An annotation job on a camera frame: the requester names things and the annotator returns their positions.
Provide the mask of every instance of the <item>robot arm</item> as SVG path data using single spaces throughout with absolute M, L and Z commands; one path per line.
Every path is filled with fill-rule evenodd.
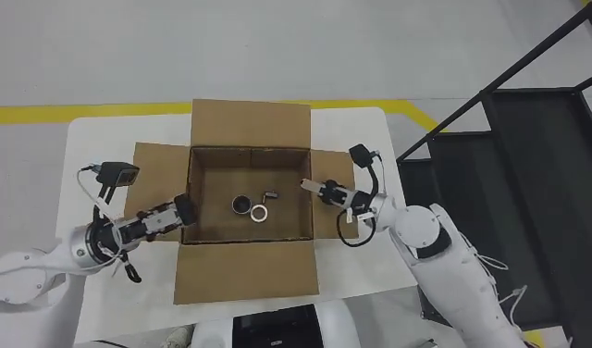
M 350 153 L 361 168 L 369 168 L 377 156 L 362 145 Z M 387 231 L 427 299 L 468 348 L 524 348 L 520 331 L 501 310 L 495 280 L 446 211 L 439 205 L 397 208 L 393 197 L 377 193 L 376 175 L 370 173 L 375 186 L 371 193 L 351 191 L 332 180 L 303 180 L 302 187 L 373 228 L 367 239 L 355 244 L 340 236 L 347 245 L 366 244 L 375 231 Z
M 139 169 L 119 162 L 89 166 L 97 173 L 108 203 L 116 187 L 129 186 Z M 31 249 L 0 257 L 0 345 L 63 348 L 74 343 L 86 277 L 118 260 L 133 282 L 141 282 L 128 252 L 142 240 L 195 223 L 186 194 L 132 219 L 102 217 L 97 202 L 93 221 L 71 230 L 51 252 Z

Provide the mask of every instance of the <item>black staircase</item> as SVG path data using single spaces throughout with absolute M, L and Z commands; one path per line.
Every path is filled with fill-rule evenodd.
M 592 342 L 592 114 L 582 95 L 592 78 L 499 87 L 588 20 L 592 3 L 398 158 L 407 205 L 441 204 L 480 253 L 510 267 L 491 269 L 500 297 L 528 285 L 516 323 L 562 325 L 575 348 Z M 490 131 L 443 132 L 479 102 Z M 430 158 L 407 158 L 424 143 Z M 420 297 L 424 316 L 446 323 Z

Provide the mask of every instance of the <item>open cardboard box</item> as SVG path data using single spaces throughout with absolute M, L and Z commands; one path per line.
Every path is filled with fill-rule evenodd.
M 353 187 L 348 154 L 311 150 L 307 105 L 195 100 L 191 146 L 137 143 L 140 175 L 125 216 L 188 192 L 196 225 L 159 238 L 180 242 L 175 305 L 318 294 L 314 239 L 337 238 L 339 209 L 300 188 L 301 179 Z M 268 218 L 254 223 L 232 199 L 263 193 Z M 356 224 L 343 224 L 357 238 Z

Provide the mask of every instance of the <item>white table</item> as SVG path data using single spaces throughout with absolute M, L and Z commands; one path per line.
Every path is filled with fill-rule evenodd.
M 56 236 L 90 222 L 93 204 L 75 180 L 76 171 L 91 162 L 133 159 L 136 142 L 190 144 L 190 115 L 80 118 L 68 130 L 68 142 L 59 198 Z M 388 193 L 404 205 L 401 181 L 392 149 L 386 117 L 378 108 L 324 109 L 312 112 L 312 148 L 347 151 L 357 143 L 380 150 L 386 169 Z M 381 169 L 377 168 L 382 183 Z M 370 191 L 368 173 L 354 170 L 356 188 Z M 92 174 L 84 183 L 98 193 Z M 122 214 L 126 190 L 118 189 L 112 214 Z M 365 238 L 369 229 L 360 226 Z M 106 339 L 151 329 L 162 329 L 204 320 L 235 317 L 295 305 L 341 299 L 416 285 L 411 272 L 387 234 L 381 233 L 366 246 L 349 248 L 339 240 L 315 240 L 320 294 L 210 304 L 173 305 L 178 245 L 173 242 L 143 243 L 130 254 L 142 276 L 130 282 L 125 272 L 112 278 L 112 268 L 90 276 L 76 342 Z

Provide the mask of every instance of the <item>box flap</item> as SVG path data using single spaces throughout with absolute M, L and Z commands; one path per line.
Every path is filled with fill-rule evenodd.
M 140 174 L 128 188 L 125 218 L 133 218 L 141 210 L 150 209 L 186 192 L 189 152 L 188 146 L 136 143 L 133 165 L 140 168 Z M 180 230 L 156 239 L 179 241 Z
M 329 152 L 321 150 L 311 151 L 311 180 L 323 182 L 335 180 L 337 183 L 353 190 L 353 162 L 347 153 Z M 326 205 L 314 195 L 313 200 L 313 226 L 315 239 L 337 239 L 336 217 L 341 208 L 334 205 Z M 341 218 L 341 232 L 346 239 L 358 238 L 358 224 L 346 223 L 345 217 Z
M 308 105 L 193 100 L 191 146 L 311 146 Z
M 175 305 L 318 294 L 312 241 L 181 245 Z

